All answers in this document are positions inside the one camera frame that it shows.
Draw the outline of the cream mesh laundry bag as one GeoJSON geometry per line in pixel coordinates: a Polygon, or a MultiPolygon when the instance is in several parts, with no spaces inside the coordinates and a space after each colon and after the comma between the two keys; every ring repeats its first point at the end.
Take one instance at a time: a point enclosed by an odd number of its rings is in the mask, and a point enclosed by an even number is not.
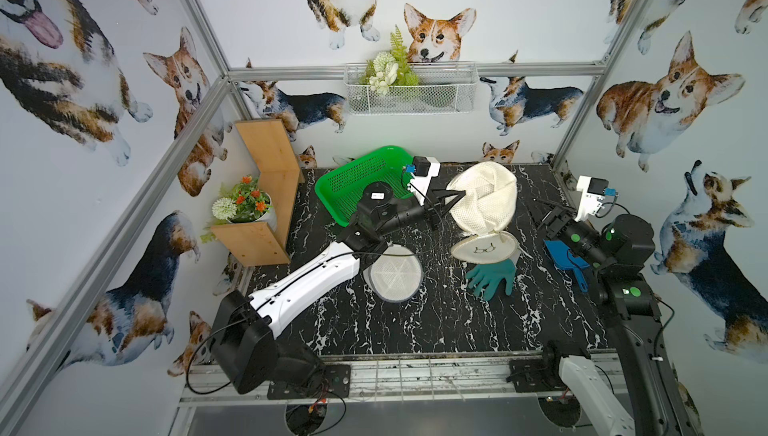
{"type": "Polygon", "coordinates": [[[447,188],[464,193],[451,200],[450,215],[464,235],[451,248],[452,256],[473,264],[516,261],[519,241],[507,231],[517,203],[513,172],[497,162],[484,161],[456,175],[447,188]]]}

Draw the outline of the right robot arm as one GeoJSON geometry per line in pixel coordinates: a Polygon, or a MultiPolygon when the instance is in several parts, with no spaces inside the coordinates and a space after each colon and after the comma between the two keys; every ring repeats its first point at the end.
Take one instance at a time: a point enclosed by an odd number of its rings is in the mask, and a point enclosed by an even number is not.
{"type": "Polygon", "coordinates": [[[590,297],[614,344],[632,410],[627,412],[592,363],[561,356],[558,376],[602,435],[693,435],[664,341],[659,300],[642,275],[655,250],[654,231],[639,216],[621,214],[603,230],[572,218],[572,210],[535,200],[528,210],[546,239],[564,243],[588,265],[590,297]]]}

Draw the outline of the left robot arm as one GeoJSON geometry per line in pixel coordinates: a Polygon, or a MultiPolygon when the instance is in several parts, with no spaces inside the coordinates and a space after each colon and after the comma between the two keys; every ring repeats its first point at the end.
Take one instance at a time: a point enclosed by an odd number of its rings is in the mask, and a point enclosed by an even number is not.
{"type": "Polygon", "coordinates": [[[306,395],[327,388],[324,363],[308,347],[281,347],[278,336],[330,290],[370,268],[387,250],[388,234],[420,220],[438,226],[464,195],[438,189],[398,198],[389,183],[370,183],[348,226],[318,256],[248,296],[225,296],[206,345],[232,387],[246,394],[266,381],[285,382],[306,395]]]}

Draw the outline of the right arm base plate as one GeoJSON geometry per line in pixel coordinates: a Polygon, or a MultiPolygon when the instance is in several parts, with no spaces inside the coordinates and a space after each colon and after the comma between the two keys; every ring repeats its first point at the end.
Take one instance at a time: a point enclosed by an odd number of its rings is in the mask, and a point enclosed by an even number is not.
{"type": "Polygon", "coordinates": [[[559,379],[554,364],[543,359],[511,359],[510,374],[506,382],[518,393],[563,391],[565,385],[559,379]]]}

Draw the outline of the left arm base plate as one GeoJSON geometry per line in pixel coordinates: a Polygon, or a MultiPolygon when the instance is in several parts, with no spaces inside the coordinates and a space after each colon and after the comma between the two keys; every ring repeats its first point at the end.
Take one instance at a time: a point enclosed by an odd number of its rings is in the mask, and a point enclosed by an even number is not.
{"type": "Polygon", "coordinates": [[[332,393],[347,398],[350,393],[352,366],[350,364],[330,364],[313,370],[307,377],[299,380],[292,376],[279,376],[271,381],[267,390],[270,401],[318,399],[332,393]]]}

